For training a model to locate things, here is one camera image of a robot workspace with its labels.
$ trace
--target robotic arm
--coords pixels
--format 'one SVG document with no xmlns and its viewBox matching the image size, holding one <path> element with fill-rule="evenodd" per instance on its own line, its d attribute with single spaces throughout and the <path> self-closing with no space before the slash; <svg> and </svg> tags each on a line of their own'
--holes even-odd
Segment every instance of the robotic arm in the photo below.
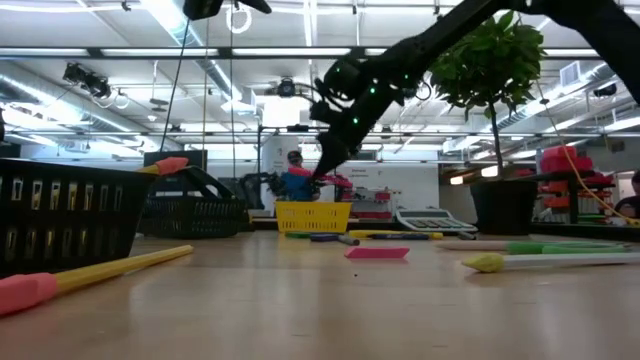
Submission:
<svg viewBox="0 0 640 360">
<path fill-rule="evenodd" d="M 640 28 L 613 0 L 465 0 L 425 32 L 396 43 L 380 56 L 360 62 L 347 55 L 323 80 L 316 79 L 322 100 L 312 105 L 311 117 L 327 123 L 329 131 L 318 136 L 322 157 L 313 177 L 355 154 L 391 103 L 404 104 L 403 90 L 415 89 L 440 54 L 501 9 L 544 14 L 578 31 L 640 102 L 636 59 L 625 54 L 625 49 L 640 49 Z M 336 111 L 326 100 L 336 106 L 336 100 L 353 102 Z"/>
</svg>

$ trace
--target black basket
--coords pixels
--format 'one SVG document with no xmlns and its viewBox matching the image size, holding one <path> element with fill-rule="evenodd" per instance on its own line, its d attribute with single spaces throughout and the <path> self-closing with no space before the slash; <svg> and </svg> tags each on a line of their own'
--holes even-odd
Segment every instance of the black basket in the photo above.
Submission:
<svg viewBox="0 0 640 360">
<path fill-rule="evenodd" d="M 181 195 L 153 194 L 144 208 L 139 232 L 162 238 L 211 239 L 251 230 L 246 203 L 204 170 L 190 166 L 172 176 L 195 187 L 202 196 L 189 195 L 186 189 Z"/>
<path fill-rule="evenodd" d="M 155 176 L 0 159 L 0 274 L 129 256 Z"/>
</svg>

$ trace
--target black pot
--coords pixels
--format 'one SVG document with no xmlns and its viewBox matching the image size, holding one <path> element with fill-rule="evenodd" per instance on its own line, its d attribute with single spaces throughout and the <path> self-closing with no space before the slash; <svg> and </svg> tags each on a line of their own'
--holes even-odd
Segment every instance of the black pot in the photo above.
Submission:
<svg viewBox="0 0 640 360">
<path fill-rule="evenodd" d="M 538 195 L 535 181 L 502 180 L 471 185 L 478 230 L 483 234 L 527 235 Z"/>
</svg>

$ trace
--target black cable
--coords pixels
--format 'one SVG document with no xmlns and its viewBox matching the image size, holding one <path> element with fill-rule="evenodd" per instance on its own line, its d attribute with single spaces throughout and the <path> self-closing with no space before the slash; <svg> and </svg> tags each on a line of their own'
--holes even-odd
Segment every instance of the black cable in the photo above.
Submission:
<svg viewBox="0 0 640 360">
<path fill-rule="evenodd" d="M 184 28 L 184 38 L 182 39 L 182 49 L 180 49 L 180 58 L 178 60 L 178 70 L 176 70 L 176 78 L 173 81 L 173 89 L 171 89 L 171 99 L 169 99 L 169 109 L 167 110 L 167 122 L 164 124 L 164 133 L 162 134 L 162 142 L 160 143 L 160 152 L 164 149 L 164 140 L 167 138 L 167 130 L 169 130 L 169 119 L 171 118 L 171 109 L 173 108 L 173 97 L 176 95 L 178 87 L 178 79 L 180 78 L 180 68 L 182 67 L 182 57 L 184 56 L 184 48 L 187 47 L 187 36 L 189 35 L 189 25 L 191 20 L 187 20 L 187 26 Z"/>
<path fill-rule="evenodd" d="M 235 12 L 233 8 L 231 8 L 231 26 L 233 27 L 233 18 Z M 229 47 L 233 49 L 233 31 L 231 31 L 231 37 L 229 38 Z M 229 63 L 229 72 L 231 75 L 229 76 L 229 83 L 231 83 L 231 141 L 232 141 L 232 151 L 233 151 L 233 180 L 236 180 L 236 127 L 235 127 L 235 111 L 233 109 L 233 58 L 231 58 Z"/>
</svg>

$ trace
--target yellow plastic basket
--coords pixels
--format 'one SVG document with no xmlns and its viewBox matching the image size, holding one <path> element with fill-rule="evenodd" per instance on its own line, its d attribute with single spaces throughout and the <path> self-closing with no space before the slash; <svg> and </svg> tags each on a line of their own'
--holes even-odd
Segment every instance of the yellow plastic basket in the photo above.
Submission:
<svg viewBox="0 0 640 360">
<path fill-rule="evenodd" d="M 304 232 L 347 231 L 351 203 L 276 201 L 278 230 Z"/>
</svg>

